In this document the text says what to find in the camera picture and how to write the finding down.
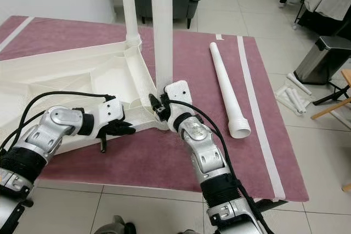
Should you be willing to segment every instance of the white tape stripe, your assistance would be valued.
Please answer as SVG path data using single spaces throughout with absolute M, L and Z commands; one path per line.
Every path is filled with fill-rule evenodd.
M 222 41 L 222 35 L 221 34 L 216 34 L 216 40 Z
M 26 18 L 2 43 L 0 43 L 0 52 L 34 19 L 33 16 Z
M 265 130 L 264 130 L 264 125 L 263 125 L 261 113 L 259 111 L 257 98 L 255 95 L 252 80 L 251 80 L 250 69 L 249 69 L 248 64 L 247 64 L 247 58 L 246 58 L 245 47 L 244 47 L 244 40 L 242 39 L 241 36 L 237 37 L 237 44 L 239 46 L 240 62 L 241 62 L 242 71 L 244 73 L 244 80 L 245 80 L 245 85 L 246 85 L 246 89 L 247 89 L 247 93 L 248 93 L 248 100 L 250 102 L 252 116 L 253 116 L 254 124 L 256 126 L 258 140 L 259 140 L 259 143 L 261 145 L 263 158 L 264 158 L 265 164 L 267 166 L 267 170 L 268 170 L 270 181 L 272 183 L 274 195 L 276 198 L 285 199 L 284 188 L 283 188 L 283 185 L 281 184 L 279 173 L 278 173 L 278 170 L 276 168 L 274 158 L 273 158 L 272 152 L 270 150 L 267 135 L 266 135 Z

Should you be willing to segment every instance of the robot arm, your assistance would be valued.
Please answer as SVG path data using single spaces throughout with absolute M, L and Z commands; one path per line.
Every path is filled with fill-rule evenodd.
M 211 224 L 217 226 L 216 234 L 263 234 L 261 221 L 268 234 L 272 232 L 249 198 L 245 188 L 235 177 L 233 168 L 223 158 L 214 143 L 212 131 L 201 118 L 183 102 L 191 106 L 191 96 L 185 81 L 165 87 L 159 102 L 150 95 L 152 109 L 162 122 L 167 121 L 171 131 L 186 142 L 191 161 L 209 209 Z M 101 138 L 104 135 L 122 135 L 135 132 L 123 122 L 124 114 L 117 99 L 109 100 L 91 112 L 70 110 L 55 106 L 46 111 L 39 123 L 29 129 L 8 152 L 0 158 L 0 233 L 15 230 L 33 183 L 49 163 L 65 135 L 85 135 Z
M 153 109 L 161 121 L 167 121 L 170 130 L 177 132 L 185 141 L 203 196 L 208 204 L 207 214 L 211 224 L 217 226 L 216 234 L 263 234 L 257 211 L 251 209 L 253 200 L 242 197 L 246 193 L 240 181 L 230 171 L 221 151 L 213 140 L 213 131 L 201 122 L 194 111 L 184 105 L 172 103 L 178 100 L 191 104 L 191 96 L 185 81 L 168 85 L 161 102 L 150 95 Z
M 123 122 L 123 107 L 112 99 L 91 112 L 55 106 L 47 110 L 38 125 L 30 128 L 0 158 L 0 233 L 14 231 L 33 183 L 50 162 L 62 143 L 63 136 L 85 135 L 101 138 L 103 134 L 122 135 L 135 132 Z

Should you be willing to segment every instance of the pink mat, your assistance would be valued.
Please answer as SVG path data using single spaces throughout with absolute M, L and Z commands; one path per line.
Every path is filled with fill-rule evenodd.
M 0 41 L 21 20 L 24 18 L 11 17 L 0 26 Z M 35 18 L 0 53 L 0 60 L 119 42 L 125 39 L 125 34 L 123 25 Z M 143 57 L 154 78 L 152 29 L 141 27 L 140 34 L 143 39 Z M 193 104 L 212 117 L 221 129 L 234 170 L 248 193 L 253 197 L 272 199 L 275 198 L 273 188 L 258 141 L 247 91 L 243 88 L 245 83 L 236 36 L 224 35 L 223 38 L 222 41 L 216 41 L 215 34 L 175 31 L 174 81 L 184 79 L 188 82 Z M 229 135 L 228 119 L 209 50 L 209 43 L 213 41 L 217 42 L 242 112 L 252 129 L 251 135 L 245 139 L 236 140 Z M 301 172 L 256 42 L 252 37 L 244 37 L 244 45 L 265 132 L 286 199 L 307 201 Z M 99 145 L 92 145 L 55 156 L 41 177 L 200 191 L 189 154 L 174 133 L 149 129 L 110 140 L 106 154 L 101 154 L 99 149 Z

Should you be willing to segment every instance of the black trash can lid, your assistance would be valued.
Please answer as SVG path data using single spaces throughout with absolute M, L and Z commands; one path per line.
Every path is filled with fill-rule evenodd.
M 323 44 L 324 49 L 327 50 L 343 49 L 351 51 L 351 41 L 342 37 L 320 36 L 317 42 L 319 42 L 319 44 Z

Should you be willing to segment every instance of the white pole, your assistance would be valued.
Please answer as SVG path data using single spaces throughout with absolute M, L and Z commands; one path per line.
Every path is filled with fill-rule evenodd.
M 291 88 L 287 88 L 285 90 L 287 96 L 289 97 L 289 99 L 291 100 L 292 104 L 294 104 L 295 109 L 299 112 L 299 113 L 303 113 L 303 110 L 301 108 L 301 105 L 298 103 L 297 99 L 294 97 L 294 94 L 292 92 Z
M 128 46 L 138 46 L 141 38 L 138 32 L 137 14 L 134 0 L 123 0 L 124 18 L 126 21 L 126 41 Z
M 312 94 L 312 92 L 309 89 L 307 89 L 305 85 L 303 85 L 301 82 L 299 82 L 299 80 L 297 78 L 295 78 L 295 76 L 293 74 L 289 73 L 286 77 L 289 80 L 291 80 L 294 84 L 296 84 L 300 89 L 302 89 L 308 95 Z
M 306 108 L 303 105 L 302 100 L 300 99 L 300 95 L 298 94 L 297 90 L 295 88 L 291 89 L 292 90 L 292 94 L 294 95 L 295 99 L 297 100 L 299 107 L 301 108 L 301 110 L 303 112 L 306 112 Z
M 212 42 L 210 44 L 210 50 L 229 119 L 228 127 L 230 135 L 233 138 L 245 138 L 250 135 L 251 129 L 247 119 L 242 115 L 216 43 Z
M 173 6 L 172 0 L 152 0 L 156 89 L 160 96 L 173 82 Z

